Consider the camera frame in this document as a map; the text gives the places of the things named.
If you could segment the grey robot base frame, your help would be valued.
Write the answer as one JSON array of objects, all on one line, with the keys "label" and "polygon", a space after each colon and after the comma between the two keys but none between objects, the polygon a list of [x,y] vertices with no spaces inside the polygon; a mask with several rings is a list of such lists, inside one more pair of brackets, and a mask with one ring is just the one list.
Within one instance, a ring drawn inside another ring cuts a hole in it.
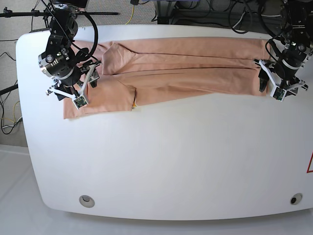
[{"label": "grey robot base frame", "polygon": [[200,0],[153,0],[155,16],[151,22],[157,24],[176,24],[182,20],[195,19],[194,14]]}]

